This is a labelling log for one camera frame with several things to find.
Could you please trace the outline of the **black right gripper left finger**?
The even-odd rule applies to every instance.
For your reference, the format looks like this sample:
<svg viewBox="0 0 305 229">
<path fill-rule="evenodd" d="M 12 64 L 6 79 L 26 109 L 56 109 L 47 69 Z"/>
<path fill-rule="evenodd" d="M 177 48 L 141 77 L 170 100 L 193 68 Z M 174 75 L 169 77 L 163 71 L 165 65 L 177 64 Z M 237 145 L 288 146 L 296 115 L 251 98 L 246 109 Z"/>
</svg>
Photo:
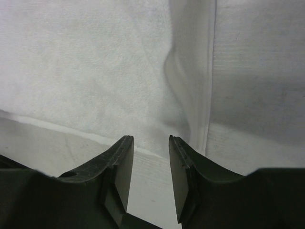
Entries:
<svg viewBox="0 0 305 229">
<path fill-rule="evenodd" d="M 3 229 L 117 229 L 127 211 L 134 138 L 59 177 L 2 156 L 0 226 Z"/>
</svg>

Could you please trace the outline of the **white terry towel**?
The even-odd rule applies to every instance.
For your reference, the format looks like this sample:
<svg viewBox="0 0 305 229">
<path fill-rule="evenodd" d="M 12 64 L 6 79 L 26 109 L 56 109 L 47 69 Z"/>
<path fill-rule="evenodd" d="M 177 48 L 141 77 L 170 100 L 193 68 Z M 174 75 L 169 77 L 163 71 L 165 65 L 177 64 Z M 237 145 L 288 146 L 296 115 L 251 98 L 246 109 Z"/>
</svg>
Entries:
<svg viewBox="0 0 305 229">
<path fill-rule="evenodd" d="M 0 109 L 94 133 L 168 135 L 205 151 L 214 0 L 3 0 Z"/>
</svg>

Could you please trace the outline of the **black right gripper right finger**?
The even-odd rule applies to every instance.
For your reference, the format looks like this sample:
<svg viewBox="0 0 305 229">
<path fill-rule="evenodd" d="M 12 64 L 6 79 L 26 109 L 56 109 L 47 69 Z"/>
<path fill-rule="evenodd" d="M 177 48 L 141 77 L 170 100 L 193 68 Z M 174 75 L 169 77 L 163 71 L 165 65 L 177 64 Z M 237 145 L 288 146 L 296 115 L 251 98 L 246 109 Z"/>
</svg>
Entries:
<svg viewBox="0 0 305 229">
<path fill-rule="evenodd" d="M 184 229 L 302 229 L 305 171 L 261 168 L 246 176 L 169 137 L 178 223 Z"/>
</svg>

